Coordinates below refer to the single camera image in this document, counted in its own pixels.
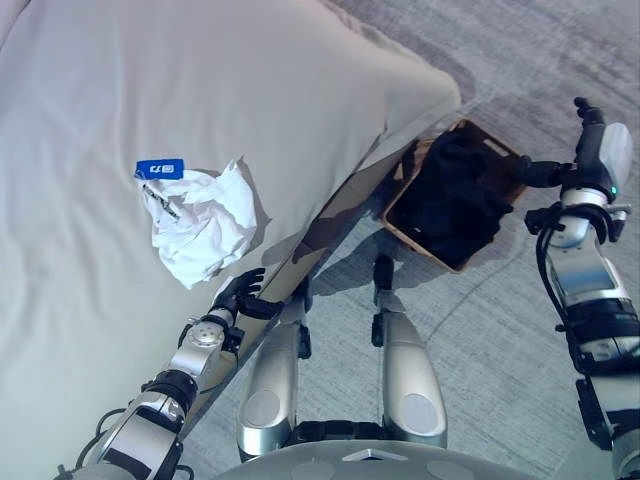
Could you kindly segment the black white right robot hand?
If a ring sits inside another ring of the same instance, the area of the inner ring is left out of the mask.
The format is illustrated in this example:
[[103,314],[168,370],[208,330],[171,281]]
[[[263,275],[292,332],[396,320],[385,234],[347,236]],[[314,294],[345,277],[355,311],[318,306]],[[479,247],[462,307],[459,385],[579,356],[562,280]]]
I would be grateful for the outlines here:
[[606,123],[602,109],[584,97],[576,97],[573,103],[582,120],[573,162],[534,161],[522,155],[516,160],[514,175],[522,184],[534,188],[595,190],[611,204],[630,173],[633,157],[630,130],[621,122]]

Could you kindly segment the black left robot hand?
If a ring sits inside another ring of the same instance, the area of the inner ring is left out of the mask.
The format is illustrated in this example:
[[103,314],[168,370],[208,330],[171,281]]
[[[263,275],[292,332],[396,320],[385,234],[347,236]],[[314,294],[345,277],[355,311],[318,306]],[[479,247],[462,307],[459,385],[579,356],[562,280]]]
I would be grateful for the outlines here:
[[233,320],[238,314],[269,321],[277,317],[284,309],[282,301],[271,302],[257,296],[261,290],[266,269],[255,268],[240,276],[234,277],[230,283],[216,295],[209,312],[225,310]]

